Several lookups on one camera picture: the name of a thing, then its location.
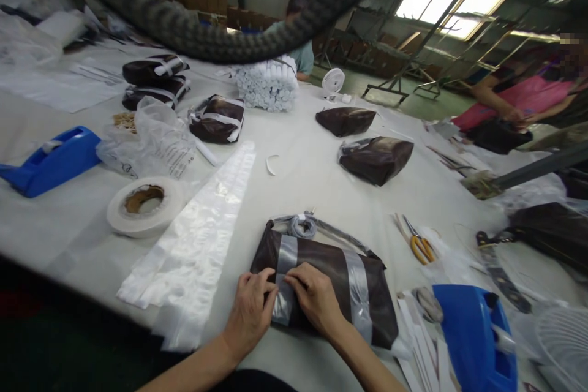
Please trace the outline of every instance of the black hose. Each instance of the black hose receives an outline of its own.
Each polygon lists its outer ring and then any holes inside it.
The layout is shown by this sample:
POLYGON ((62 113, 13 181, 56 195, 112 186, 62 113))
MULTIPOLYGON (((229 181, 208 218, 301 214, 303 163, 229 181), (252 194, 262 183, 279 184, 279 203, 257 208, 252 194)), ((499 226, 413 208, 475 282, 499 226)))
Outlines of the black hose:
POLYGON ((258 35, 227 34, 201 26, 195 14, 164 0, 103 0, 122 17, 165 46, 215 63, 259 62, 304 45, 360 0, 311 0, 292 24, 258 35))

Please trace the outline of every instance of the masking tape roll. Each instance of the masking tape roll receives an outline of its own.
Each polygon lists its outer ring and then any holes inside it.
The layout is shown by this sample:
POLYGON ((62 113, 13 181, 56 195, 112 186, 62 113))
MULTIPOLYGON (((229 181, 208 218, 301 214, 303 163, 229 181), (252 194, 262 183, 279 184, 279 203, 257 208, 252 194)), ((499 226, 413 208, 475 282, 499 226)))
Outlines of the masking tape roll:
POLYGON ((142 178, 112 198, 106 219, 122 235, 147 238, 163 234, 185 204, 177 181, 163 176, 142 178))

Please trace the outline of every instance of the woman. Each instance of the woman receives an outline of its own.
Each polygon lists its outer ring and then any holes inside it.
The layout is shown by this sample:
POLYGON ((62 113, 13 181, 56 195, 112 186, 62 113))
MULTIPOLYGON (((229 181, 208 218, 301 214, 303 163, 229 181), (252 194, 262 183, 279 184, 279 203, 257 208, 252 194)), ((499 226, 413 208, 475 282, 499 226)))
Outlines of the woman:
MULTIPOLYGON (((268 277, 274 273, 275 270, 266 268, 259 274, 243 274, 224 332, 140 392, 204 392, 215 386, 214 392, 295 392, 261 371, 233 372, 270 327, 278 288, 268 282, 268 277)), ((284 281, 296 293, 306 317, 353 371, 364 391, 406 392, 358 330, 343 317, 328 276, 303 263, 288 271, 284 281)))
MULTIPOLYGON (((311 0, 289 0, 286 8, 286 20, 272 24, 267 32, 279 29, 284 23, 292 23, 300 12, 308 6, 311 0)), ((302 47, 294 49, 289 54, 296 61, 296 77, 300 81, 307 81, 311 77, 312 66, 314 65, 314 54, 312 52, 312 42, 306 42, 302 47)))
POLYGON ((522 130, 563 111, 576 97, 576 82, 585 76, 588 58, 584 42, 564 35, 559 51, 532 49, 520 61, 509 62, 476 84, 472 94, 478 103, 453 123, 467 133, 498 116, 522 130))

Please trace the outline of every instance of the tape dispenser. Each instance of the tape dispenser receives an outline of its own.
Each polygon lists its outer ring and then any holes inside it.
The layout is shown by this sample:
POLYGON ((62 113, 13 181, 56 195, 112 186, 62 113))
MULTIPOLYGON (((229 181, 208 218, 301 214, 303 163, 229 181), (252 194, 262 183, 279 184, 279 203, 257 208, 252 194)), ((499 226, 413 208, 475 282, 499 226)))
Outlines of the tape dispenser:
POLYGON ((20 167, 0 164, 0 178, 26 197, 39 196, 99 164, 99 142, 91 130, 74 127, 45 142, 20 167))

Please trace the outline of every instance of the white fan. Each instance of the white fan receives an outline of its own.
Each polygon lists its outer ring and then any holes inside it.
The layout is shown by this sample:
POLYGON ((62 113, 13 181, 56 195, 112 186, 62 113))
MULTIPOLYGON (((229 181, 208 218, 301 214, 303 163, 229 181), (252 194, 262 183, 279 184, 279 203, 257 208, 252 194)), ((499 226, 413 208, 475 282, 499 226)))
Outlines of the white fan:
POLYGON ((343 81, 345 81, 345 74, 341 69, 335 67, 335 69, 329 70, 323 78, 322 84, 325 99, 334 101, 337 92, 343 87, 343 81))

